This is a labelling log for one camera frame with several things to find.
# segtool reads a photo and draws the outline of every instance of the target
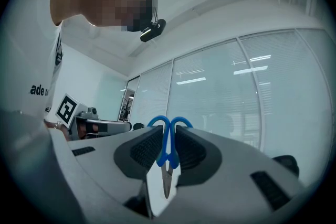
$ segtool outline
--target white t-shirt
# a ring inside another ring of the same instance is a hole
[[[50,0],[10,0],[0,20],[0,108],[43,119],[62,60]]]

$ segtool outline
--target scissors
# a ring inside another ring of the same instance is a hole
[[[148,127],[153,126],[153,124],[157,121],[163,121],[165,123],[165,128],[163,132],[163,140],[162,140],[162,149],[159,153],[159,156],[156,159],[156,164],[158,167],[161,167],[161,173],[162,173],[162,182],[163,182],[163,192],[166,199],[169,197],[171,184],[172,184],[172,177],[174,169],[176,169],[180,164],[179,155],[177,154],[176,148],[175,148],[175,124],[177,122],[183,122],[187,127],[193,127],[192,124],[183,117],[176,117],[171,122],[169,119],[165,116],[156,116],[153,118],[149,124]],[[168,142],[168,135],[170,132],[170,153],[167,154],[166,148],[167,148],[167,142]],[[166,161],[169,161],[169,167],[168,170],[166,170]]]

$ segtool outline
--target scissor blade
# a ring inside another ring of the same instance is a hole
[[[164,192],[164,196],[166,197],[166,199],[168,199],[169,197],[169,193],[170,193],[170,188],[172,185],[172,175],[173,175],[173,168],[172,166],[169,164],[169,169],[168,171],[166,170],[166,163],[164,163],[161,166],[161,172],[162,172],[162,182],[163,182],[163,192]]]

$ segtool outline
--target white wall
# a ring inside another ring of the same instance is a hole
[[[97,108],[102,120],[118,119],[127,78],[84,54],[62,44],[64,56],[48,120],[58,121],[56,110],[67,93],[87,106]]]
[[[151,46],[134,61],[129,78],[174,57],[208,44],[261,31],[322,27],[295,6],[275,0],[250,0],[226,5],[182,24]]]

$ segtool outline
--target man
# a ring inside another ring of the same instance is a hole
[[[41,119],[48,114],[63,57],[63,20],[83,15],[95,26],[140,31],[154,9],[155,0],[10,0],[0,22],[0,109]],[[69,140],[64,125],[45,123]],[[84,137],[85,128],[80,132]]]

